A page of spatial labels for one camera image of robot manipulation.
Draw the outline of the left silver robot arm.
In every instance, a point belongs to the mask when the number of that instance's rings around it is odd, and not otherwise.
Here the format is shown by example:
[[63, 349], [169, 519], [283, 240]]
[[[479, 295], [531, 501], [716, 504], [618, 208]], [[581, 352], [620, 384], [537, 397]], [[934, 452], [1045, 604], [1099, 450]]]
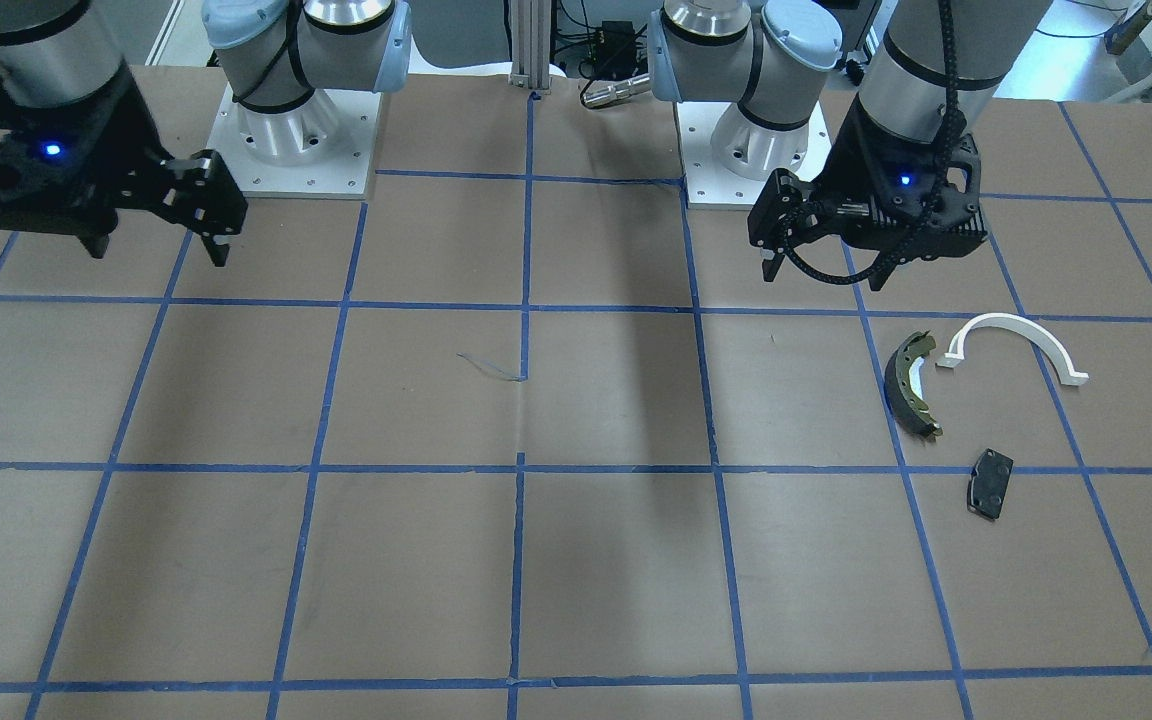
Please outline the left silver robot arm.
[[755, 143], [797, 141], [842, 28], [814, 1], [666, 1], [646, 22], [652, 92], [723, 103], [713, 146], [761, 182], [748, 240], [764, 281], [785, 263], [827, 285], [882, 290], [899, 266], [964, 258], [990, 238], [972, 126], [1034, 33], [1047, 1], [900, 1], [814, 179]]

